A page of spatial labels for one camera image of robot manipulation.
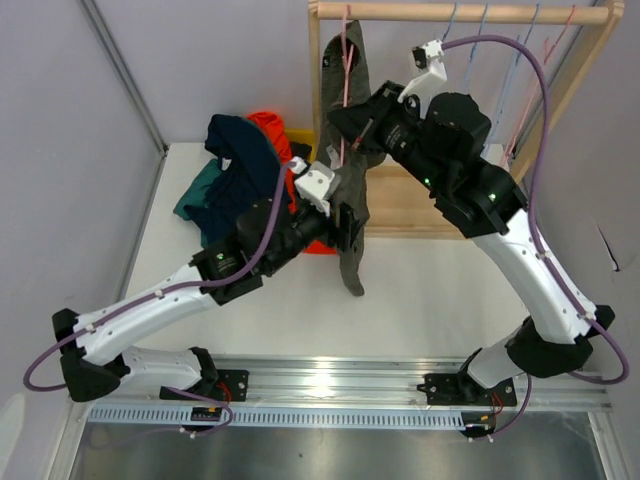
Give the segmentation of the orange shorts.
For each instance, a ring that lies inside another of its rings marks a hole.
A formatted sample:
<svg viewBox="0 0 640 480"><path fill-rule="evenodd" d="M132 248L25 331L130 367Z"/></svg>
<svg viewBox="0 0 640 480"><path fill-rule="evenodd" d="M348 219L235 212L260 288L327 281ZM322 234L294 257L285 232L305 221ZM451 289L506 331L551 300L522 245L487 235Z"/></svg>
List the orange shorts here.
<svg viewBox="0 0 640 480"><path fill-rule="evenodd" d="M270 141L282 164L294 157L291 142L286 135L282 118L269 111L251 113L247 119L258 126L266 138ZM335 255L336 250L328 247L322 241L314 241L304 252L310 255Z"/></svg>

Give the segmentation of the olive green shorts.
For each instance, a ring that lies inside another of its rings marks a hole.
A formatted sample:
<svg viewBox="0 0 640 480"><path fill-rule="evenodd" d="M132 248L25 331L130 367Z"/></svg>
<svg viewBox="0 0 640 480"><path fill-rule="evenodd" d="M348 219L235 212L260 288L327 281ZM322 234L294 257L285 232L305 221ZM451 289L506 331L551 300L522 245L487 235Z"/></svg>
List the olive green shorts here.
<svg viewBox="0 0 640 480"><path fill-rule="evenodd" d="M347 24L347 39L355 47L349 85L349 105L360 104L371 95L364 36L358 21ZM341 178L336 190L340 203L350 205L360 221L369 219L366 171L363 158L341 145L340 134L327 119L330 111L342 107L343 66L340 34L326 45L321 69L321 129L317 160L335 170Z"/></svg>

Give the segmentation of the pink hanger with olive shorts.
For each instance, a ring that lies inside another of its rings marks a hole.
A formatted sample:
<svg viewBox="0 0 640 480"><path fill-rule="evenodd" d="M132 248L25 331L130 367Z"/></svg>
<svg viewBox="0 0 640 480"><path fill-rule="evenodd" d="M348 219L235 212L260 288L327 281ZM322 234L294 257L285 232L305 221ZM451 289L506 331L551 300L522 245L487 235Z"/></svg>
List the pink hanger with olive shorts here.
<svg viewBox="0 0 640 480"><path fill-rule="evenodd" d="M342 107L348 106L349 101L349 85L352 63L354 58L355 47L349 43L347 39L347 23L351 13L351 6L346 4L341 19L340 44L342 53L343 66L343 91L342 91Z"/></svg>

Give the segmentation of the navy blue shorts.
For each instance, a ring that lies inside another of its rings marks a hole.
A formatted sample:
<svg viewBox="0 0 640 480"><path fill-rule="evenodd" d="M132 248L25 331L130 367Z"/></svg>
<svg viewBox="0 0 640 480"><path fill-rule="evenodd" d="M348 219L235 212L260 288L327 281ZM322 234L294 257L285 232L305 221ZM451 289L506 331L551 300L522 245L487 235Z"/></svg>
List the navy blue shorts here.
<svg viewBox="0 0 640 480"><path fill-rule="evenodd" d="M189 220L200 230L200 243L206 247L230 233L254 203L276 192L281 162L258 126L239 116L213 115L204 149L222 171L206 194L206 206L196 209Z"/></svg>

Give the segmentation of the blue hanger with navy shorts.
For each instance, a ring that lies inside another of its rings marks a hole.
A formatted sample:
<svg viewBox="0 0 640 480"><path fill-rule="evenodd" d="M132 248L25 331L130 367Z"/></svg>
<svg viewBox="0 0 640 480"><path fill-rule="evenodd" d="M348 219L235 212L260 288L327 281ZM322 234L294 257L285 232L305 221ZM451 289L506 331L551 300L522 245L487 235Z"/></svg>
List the blue hanger with navy shorts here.
<svg viewBox="0 0 640 480"><path fill-rule="evenodd" d="M445 29L445 31L444 31L444 33L443 33L442 37L441 37L441 41L442 41L442 43L445 43L445 42L446 42L446 40L447 40L447 38L448 38L448 36L449 36L449 34L450 34L450 32L451 32L451 29L452 29L452 27L453 27L453 25L454 25L454 23L455 23L455 21L456 21L456 16L457 16L458 7L459 7L459 3L458 3L458 2L455 2L455 3L454 3L454 6L453 6L453 8L452 8L452 13L451 13L451 16L450 16L450 19L449 19L448 25L447 25L447 27L446 27L446 29Z"/></svg>

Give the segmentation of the teal green shorts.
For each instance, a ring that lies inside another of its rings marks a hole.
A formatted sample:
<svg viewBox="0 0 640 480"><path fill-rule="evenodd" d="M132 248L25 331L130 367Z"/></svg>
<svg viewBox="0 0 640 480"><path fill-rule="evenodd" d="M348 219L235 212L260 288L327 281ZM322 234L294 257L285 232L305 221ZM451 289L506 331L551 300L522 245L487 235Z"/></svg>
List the teal green shorts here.
<svg viewBox="0 0 640 480"><path fill-rule="evenodd" d="M173 213L185 221L189 221L196 209L206 206L206 194L213 182L222 174L219 162L211 159L196 175L187 190L180 197L173 209Z"/></svg>

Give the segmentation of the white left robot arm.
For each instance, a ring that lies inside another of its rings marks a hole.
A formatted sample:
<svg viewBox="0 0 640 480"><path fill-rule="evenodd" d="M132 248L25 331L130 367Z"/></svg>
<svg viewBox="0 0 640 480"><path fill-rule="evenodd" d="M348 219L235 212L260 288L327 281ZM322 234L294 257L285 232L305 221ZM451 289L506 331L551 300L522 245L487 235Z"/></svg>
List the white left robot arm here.
<svg viewBox="0 0 640 480"><path fill-rule="evenodd" d="M309 202L269 219L263 199L241 214L235 227L195 254L157 285L91 313L63 309L52 317L60 364L72 400L89 402L114 392L178 400L232 399L229 382L207 349L169 352L137 342L172 323L223 306L263 285L314 241L340 252L355 246L363 228L347 205L324 214Z"/></svg>

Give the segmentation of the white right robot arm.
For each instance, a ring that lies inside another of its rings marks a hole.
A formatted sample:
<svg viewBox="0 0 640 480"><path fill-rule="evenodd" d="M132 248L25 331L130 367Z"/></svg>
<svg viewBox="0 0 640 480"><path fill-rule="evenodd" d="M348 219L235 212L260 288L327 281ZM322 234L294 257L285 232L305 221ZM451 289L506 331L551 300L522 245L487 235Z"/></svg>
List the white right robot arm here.
<svg viewBox="0 0 640 480"><path fill-rule="evenodd" d="M458 395L479 403L493 387L521 373L549 378L582 368L591 340L615 314L586 298L551 253L541 253L526 197L512 176L481 156L491 127L471 96L441 93L422 114L416 97L401 99L393 82L367 101L330 111L327 120L357 153L385 153L429 192L435 207L499 268L529 315L511 335L468 357ZM591 324L596 322L598 328Z"/></svg>

